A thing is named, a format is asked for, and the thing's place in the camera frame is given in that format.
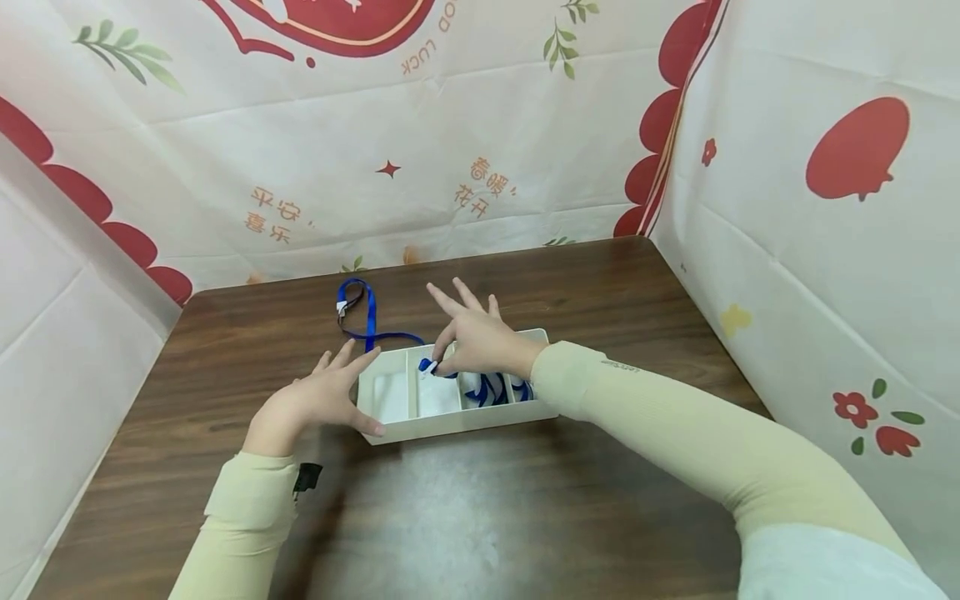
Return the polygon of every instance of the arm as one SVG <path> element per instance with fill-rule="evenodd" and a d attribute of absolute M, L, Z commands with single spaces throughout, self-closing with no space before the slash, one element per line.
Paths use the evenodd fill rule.
<path fill-rule="evenodd" d="M 357 376 L 379 348 L 349 362 L 353 341 L 336 358 L 324 354 L 314 371 L 270 397 L 251 421 L 239 454 L 220 471 L 206 504 L 206 522 L 190 550 L 171 600 L 260 600 L 267 597 L 280 546 L 296 513 L 298 469 L 293 450 L 300 433 L 323 423 L 345 424 L 369 435 L 383 425 L 348 398 Z"/>
<path fill-rule="evenodd" d="M 727 508 L 742 540 L 808 523 L 875 541 L 914 563 L 870 497 L 793 431 L 668 377 L 560 342 L 534 362 L 540 397 L 587 420 Z"/>
<path fill-rule="evenodd" d="M 220 471 L 171 600 L 266 598 L 280 546 L 294 521 L 297 468 L 240 452 Z"/>

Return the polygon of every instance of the wooden table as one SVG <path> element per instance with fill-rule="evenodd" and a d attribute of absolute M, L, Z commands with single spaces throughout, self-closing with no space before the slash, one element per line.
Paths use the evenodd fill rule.
<path fill-rule="evenodd" d="M 455 275 L 481 298 L 495 292 L 516 328 L 544 327 L 554 341 L 766 414 L 645 239 L 363 277 L 382 330 L 432 340 L 446 318 L 423 286 L 449 290 Z M 344 340 L 333 306 L 343 278 L 214 290 L 187 304 L 34 598 L 166 597 L 254 412 Z M 361 328 L 364 317 L 350 321 Z M 330 429 L 319 446 L 324 474 L 301 497 L 275 597 L 734 597 L 732 519 L 593 425 L 559 418 L 379 447 Z"/>

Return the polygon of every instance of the arm sleeve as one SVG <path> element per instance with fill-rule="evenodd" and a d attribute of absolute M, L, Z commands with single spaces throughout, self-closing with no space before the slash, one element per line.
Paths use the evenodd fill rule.
<path fill-rule="evenodd" d="M 220 471 L 171 600 L 263 600 L 296 513 L 293 457 L 241 452 Z"/>
<path fill-rule="evenodd" d="M 533 368 L 538 395 L 733 514 L 742 540 L 766 525 L 808 523 L 875 541 L 915 563 L 869 496 L 823 450 L 716 396 L 597 351 L 560 342 Z"/>

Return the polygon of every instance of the cloth wall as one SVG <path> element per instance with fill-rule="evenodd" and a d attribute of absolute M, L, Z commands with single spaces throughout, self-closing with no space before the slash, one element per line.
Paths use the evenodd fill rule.
<path fill-rule="evenodd" d="M 960 7 L 718 8 L 636 221 L 774 417 L 960 597 Z"/>
<path fill-rule="evenodd" d="M 23 2 L 0 128 L 181 303 L 609 237 L 686 6 Z"/>
<path fill-rule="evenodd" d="M 689 4 L 0 9 L 0 141 L 22 153 L 0 156 L 0 597 L 29 589 L 176 318 L 161 288 L 629 230 L 702 41 Z"/>
<path fill-rule="evenodd" d="M 179 310 L 0 137 L 0 598 L 23 598 Z"/>

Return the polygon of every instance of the left hand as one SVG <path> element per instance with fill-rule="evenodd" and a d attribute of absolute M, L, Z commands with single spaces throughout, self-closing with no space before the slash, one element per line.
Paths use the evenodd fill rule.
<path fill-rule="evenodd" d="M 349 340 L 336 357 L 325 352 L 312 373 L 271 396 L 251 422 L 244 451 L 288 456 L 303 429 L 321 424 L 348 425 L 360 433 L 382 436 L 383 424 L 364 415 L 349 399 L 350 388 L 380 348 L 351 361 L 353 346 Z"/>

